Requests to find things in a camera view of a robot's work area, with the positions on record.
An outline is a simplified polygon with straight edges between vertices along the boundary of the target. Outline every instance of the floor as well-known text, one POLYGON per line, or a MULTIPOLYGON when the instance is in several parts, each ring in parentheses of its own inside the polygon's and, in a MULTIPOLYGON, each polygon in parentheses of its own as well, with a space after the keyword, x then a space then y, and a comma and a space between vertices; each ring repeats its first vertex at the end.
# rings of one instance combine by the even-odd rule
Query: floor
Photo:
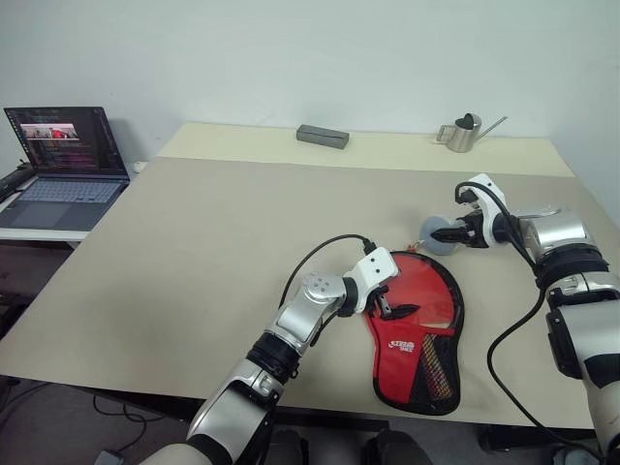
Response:
MULTIPOLYGON (((0 377, 1 399, 6 398, 6 378, 0 377)), ((36 386, 22 381, 13 387, 11 398, 36 386)), ((12 465, 93 464, 101 450, 116 450, 133 441, 140 423, 123 417, 105 417, 93 410, 93 396, 74 387, 51 385, 24 395, 0 413, 0 463, 12 465)), ((121 411, 121 404, 103 398, 98 407, 106 412, 121 411)), ((142 413, 146 418, 150 413, 142 413)), ((405 431, 426 450, 436 465, 460 464, 548 464, 545 449, 487 453, 478 445, 478 428, 473 424, 431 419, 388 419, 390 429, 405 431)), ((315 427, 293 428, 309 442, 311 465, 357 465, 359 448, 372 433, 315 427)), ((123 451, 125 464, 140 463, 166 444, 181 442, 187 424, 164 418, 149 422, 146 433, 134 446, 123 451)))

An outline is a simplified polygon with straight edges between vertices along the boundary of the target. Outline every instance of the laptop touchpad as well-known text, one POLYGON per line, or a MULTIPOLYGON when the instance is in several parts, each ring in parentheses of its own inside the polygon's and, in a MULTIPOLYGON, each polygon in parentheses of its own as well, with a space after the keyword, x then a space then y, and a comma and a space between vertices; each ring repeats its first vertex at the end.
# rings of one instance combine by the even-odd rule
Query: laptop touchpad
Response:
POLYGON ((51 228, 67 213, 71 205, 38 203, 28 205, 11 223, 14 228, 51 228))

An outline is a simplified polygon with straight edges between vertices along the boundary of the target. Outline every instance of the laptop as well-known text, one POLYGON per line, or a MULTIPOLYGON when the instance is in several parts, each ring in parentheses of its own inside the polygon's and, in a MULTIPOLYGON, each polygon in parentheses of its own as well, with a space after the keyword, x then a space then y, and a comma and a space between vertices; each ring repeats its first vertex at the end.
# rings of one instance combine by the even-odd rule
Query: laptop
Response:
POLYGON ((129 184, 100 107, 4 108, 35 181, 0 228, 91 231, 129 184))

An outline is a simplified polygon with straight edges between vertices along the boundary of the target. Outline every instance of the beige tabletop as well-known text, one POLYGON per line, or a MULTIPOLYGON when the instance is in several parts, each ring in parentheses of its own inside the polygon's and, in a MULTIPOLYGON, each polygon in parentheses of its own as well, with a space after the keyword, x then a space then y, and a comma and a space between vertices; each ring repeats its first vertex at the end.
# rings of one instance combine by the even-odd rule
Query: beige tabletop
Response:
MULTIPOLYGON (((205 134, 213 131, 203 126, 205 134)), ((229 143, 220 140, 215 150, 209 138, 198 138, 201 150, 189 156, 226 158, 241 145, 253 151, 252 135, 248 142, 242 130, 226 128, 216 133, 229 143)), ((273 140, 294 134, 268 131, 275 131, 273 140)), ((171 146, 198 143, 182 133, 163 151, 168 157, 146 167, 0 342, 0 373, 206 397, 260 336, 289 273, 312 247, 332 235, 361 233, 402 249, 418 238, 427 216, 462 214, 453 187, 481 171, 480 165, 472 172, 433 170, 428 157, 420 161, 425 168, 415 170, 416 158, 425 157, 421 152, 410 155, 408 167, 392 170, 172 158, 171 146)), ((419 139, 412 137, 412 145, 419 139)), ((306 149, 299 143, 286 142, 290 155, 296 146, 306 149)), ((552 146, 532 143, 530 148, 546 147, 538 156, 552 160, 542 165, 556 169, 545 175, 506 173, 506 164, 489 170, 509 207, 542 200, 569 205, 617 270, 620 234, 611 220, 558 162, 552 146)), ((344 241, 305 269, 344 272, 360 257, 360 246, 344 241)), ((527 424, 493 384, 485 354, 492 339, 536 300, 533 276, 508 247, 464 249, 438 260, 456 278, 466 305, 459 344, 462 400, 439 419, 527 424)), ((542 422, 591 426, 581 383, 555 368, 543 313, 496 354, 500 375, 542 422)), ((372 363, 373 341, 362 317, 337 319, 301 360, 282 403, 409 415, 376 398, 372 363)))

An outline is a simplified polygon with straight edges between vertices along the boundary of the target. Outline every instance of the gray block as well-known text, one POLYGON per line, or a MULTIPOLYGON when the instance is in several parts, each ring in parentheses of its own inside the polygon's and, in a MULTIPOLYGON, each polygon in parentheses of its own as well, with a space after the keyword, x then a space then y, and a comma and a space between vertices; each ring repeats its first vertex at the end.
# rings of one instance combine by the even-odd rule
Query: gray block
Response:
POLYGON ((297 140, 327 147, 345 148, 349 141, 349 133, 302 124, 297 129, 297 140))

